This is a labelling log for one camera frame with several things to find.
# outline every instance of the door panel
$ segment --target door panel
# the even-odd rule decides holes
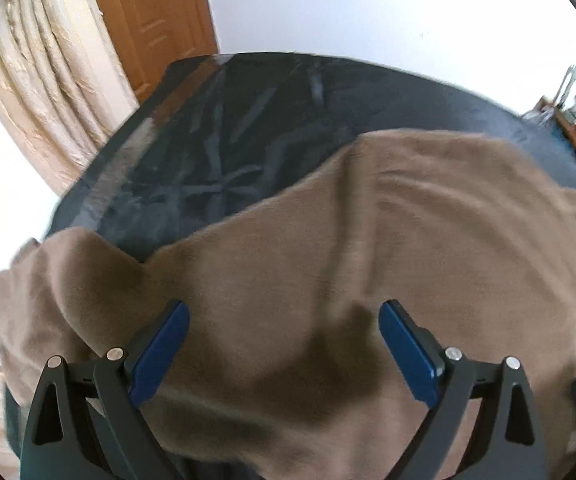
[[[177,59],[215,54],[208,0],[97,0],[126,76],[143,102]]]

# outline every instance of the blue object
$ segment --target blue object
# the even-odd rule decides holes
[[[415,399],[432,410],[439,402],[439,373],[406,320],[390,302],[379,311],[379,330]]]
[[[133,406],[138,408],[157,392],[189,328],[190,310],[183,301],[179,301],[132,370],[132,386],[128,395]]]

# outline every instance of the beige curtain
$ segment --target beige curtain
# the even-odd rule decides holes
[[[99,17],[94,0],[0,0],[0,119],[58,194],[137,106]]]

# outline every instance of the brown towel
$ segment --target brown towel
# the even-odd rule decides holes
[[[576,191],[497,140],[365,134],[144,264],[77,228],[27,246],[0,273],[14,397],[30,402],[52,354],[125,344],[169,298],[191,330],[142,411],[186,456],[239,458],[269,480],[383,479],[425,413],[377,330],[390,298],[445,346],[521,359],[551,465],[574,428]]]

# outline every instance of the metal screw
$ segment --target metal screw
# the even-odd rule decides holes
[[[462,351],[454,346],[450,346],[446,349],[446,357],[450,359],[450,361],[459,361],[462,357]]]
[[[506,365],[508,368],[512,368],[513,370],[518,370],[521,367],[521,362],[516,357],[507,357],[506,358]]]
[[[108,361],[118,361],[123,357],[123,348],[110,348],[105,356],[108,358]]]
[[[63,359],[60,355],[53,355],[50,359],[48,359],[48,368],[57,368],[61,366],[61,362]]]

